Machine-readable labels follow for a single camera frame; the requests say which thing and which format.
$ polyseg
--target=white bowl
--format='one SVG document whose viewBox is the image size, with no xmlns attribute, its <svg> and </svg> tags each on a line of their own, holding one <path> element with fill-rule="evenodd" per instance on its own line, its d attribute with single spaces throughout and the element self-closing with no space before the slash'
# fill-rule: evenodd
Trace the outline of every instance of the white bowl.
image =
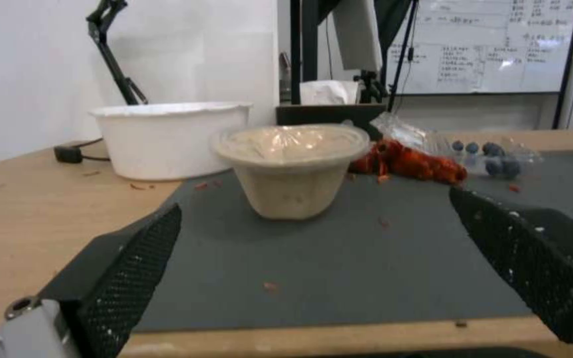
<svg viewBox="0 0 573 358">
<path fill-rule="evenodd" d="M 250 103 L 196 102 L 105 107 L 96 117 L 116 174 L 138 180 L 199 177 L 230 166 L 209 149 L 225 129 L 246 127 Z"/>
<path fill-rule="evenodd" d="M 232 163 L 257 213 L 295 220 L 328 208 L 350 162 L 370 147 L 362 129 L 332 124 L 227 131 L 212 146 Z"/>
</svg>

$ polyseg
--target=whiteboard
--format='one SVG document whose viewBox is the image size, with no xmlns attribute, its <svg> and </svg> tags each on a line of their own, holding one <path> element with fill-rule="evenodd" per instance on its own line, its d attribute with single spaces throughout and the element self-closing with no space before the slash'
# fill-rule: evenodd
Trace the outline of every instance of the whiteboard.
<svg viewBox="0 0 573 358">
<path fill-rule="evenodd" d="M 406 24 L 388 49 L 387 84 Z M 419 0 L 397 92 L 560 91 L 572 32 L 573 0 Z"/>
</svg>

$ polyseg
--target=metal bolt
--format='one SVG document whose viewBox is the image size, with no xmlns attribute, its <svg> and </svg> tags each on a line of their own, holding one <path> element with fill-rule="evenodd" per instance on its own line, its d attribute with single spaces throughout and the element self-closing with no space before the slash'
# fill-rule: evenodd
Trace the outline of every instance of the metal bolt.
<svg viewBox="0 0 573 358">
<path fill-rule="evenodd" d="M 16 319 L 20 315 L 23 315 L 26 312 L 34 310 L 34 308 L 38 307 L 41 303 L 39 302 L 39 298 L 34 295 L 29 295 L 23 298 L 20 298 L 13 303 L 11 303 L 7 308 L 6 312 L 4 313 L 4 318 L 6 320 Z"/>
</svg>

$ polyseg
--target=gray mat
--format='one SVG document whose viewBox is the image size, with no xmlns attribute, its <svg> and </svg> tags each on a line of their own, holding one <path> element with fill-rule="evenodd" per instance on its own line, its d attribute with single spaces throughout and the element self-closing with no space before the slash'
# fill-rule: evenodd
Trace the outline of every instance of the gray mat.
<svg viewBox="0 0 573 358">
<path fill-rule="evenodd" d="M 544 156 L 517 181 L 521 193 L 495 179 L 467 186 L 573 217 L 573 152 Z M 201 181 L 169 198 L 182 207 L 182 230 L 137 331 L 531 314 L 467 237 L 446 185 L 399 177 L 377 185 L 358 176 L 319 217 L 272 222 L 252 211 L 233 172 L 195 190 Z M 265 282 L 278 289 L 266 291 Z"/>
</svg>

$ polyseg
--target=power adapter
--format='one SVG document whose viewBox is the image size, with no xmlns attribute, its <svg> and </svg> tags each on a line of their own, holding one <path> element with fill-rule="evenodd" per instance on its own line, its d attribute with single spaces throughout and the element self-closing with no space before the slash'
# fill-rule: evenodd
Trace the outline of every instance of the power adapter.
<svg viewBox="0 0 573 358">
<path fill-rule="evenodd" d="M 84 155 L 81 153 L 81 149 L 77 147 L 56 146 L 54 147 L 54 156 L 60 163 L 75 165 L 84 161 Z"/>
</svg>

